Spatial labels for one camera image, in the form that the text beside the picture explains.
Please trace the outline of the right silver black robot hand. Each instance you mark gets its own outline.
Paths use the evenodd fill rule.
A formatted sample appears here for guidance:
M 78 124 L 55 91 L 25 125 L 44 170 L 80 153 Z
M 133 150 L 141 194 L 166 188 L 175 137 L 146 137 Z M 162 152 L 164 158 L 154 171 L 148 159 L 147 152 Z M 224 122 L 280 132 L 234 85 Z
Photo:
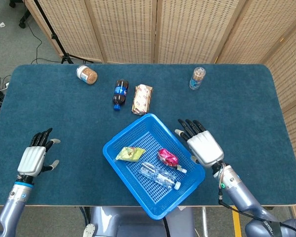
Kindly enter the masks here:
M 210 168 L 222 163 L 224 152 L 215 138 L 198 120 L 178 119 L 183 130 L 175 129 L 175 133 L 188 145 L 196 160 L 204 167 Z

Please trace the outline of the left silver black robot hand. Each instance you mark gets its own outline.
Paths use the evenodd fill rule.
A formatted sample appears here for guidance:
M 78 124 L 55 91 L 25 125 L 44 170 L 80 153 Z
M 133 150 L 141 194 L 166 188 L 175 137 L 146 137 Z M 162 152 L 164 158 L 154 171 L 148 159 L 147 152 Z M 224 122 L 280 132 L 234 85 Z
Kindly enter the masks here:
M 59 139 L 48 139 L 52 128 L 39 132 L 33 136 L 29 146 L 24 150 L 19 166 L 17 168 L 17 179 L 25 179 L 27 177 L 37 177 L 42 172 L 54 170 L 59 160 L 55 160 L 50 165 L 44 165 L 45 156 L 49 149 L 61 141 Z

